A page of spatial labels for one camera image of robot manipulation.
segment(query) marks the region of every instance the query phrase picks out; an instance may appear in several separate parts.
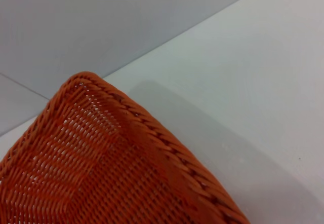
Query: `white table surface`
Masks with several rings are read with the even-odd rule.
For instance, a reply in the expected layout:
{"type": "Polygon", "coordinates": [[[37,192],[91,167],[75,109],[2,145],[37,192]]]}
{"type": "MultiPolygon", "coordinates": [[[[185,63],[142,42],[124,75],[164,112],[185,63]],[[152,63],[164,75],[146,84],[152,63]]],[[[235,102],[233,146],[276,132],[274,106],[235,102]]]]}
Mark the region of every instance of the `white table surface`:
{"type": "MultiPolygon", "coordinates": [[[[324,223],[324,0],[240,0],[105,79],[251,223],[324,223]]],[[[32,120],[1,137],[0,153],[32,120]]]]}

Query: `basket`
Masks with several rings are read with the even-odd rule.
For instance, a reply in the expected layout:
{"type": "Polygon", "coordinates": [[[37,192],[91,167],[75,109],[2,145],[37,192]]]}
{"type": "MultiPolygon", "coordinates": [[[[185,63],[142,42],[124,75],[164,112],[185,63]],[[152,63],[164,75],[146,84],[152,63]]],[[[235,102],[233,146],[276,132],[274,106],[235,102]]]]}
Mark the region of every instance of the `basket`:
{"type": "Polygon", "coordinates": [[[0,163],[3,223],[249,223],[144,108],[72,76],[0,163]]]}

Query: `wicker weave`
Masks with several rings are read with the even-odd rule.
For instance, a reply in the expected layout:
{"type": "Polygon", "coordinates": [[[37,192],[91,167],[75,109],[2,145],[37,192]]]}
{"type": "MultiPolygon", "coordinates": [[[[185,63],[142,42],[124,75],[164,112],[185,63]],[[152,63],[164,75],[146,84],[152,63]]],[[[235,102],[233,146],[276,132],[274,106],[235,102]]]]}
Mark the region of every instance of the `wicker weave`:
{"type": "Polygon", "coordinates": [[[216,178],[97,75],[71,77],[0,163],[3,223],[249,223],[216,178]]]}

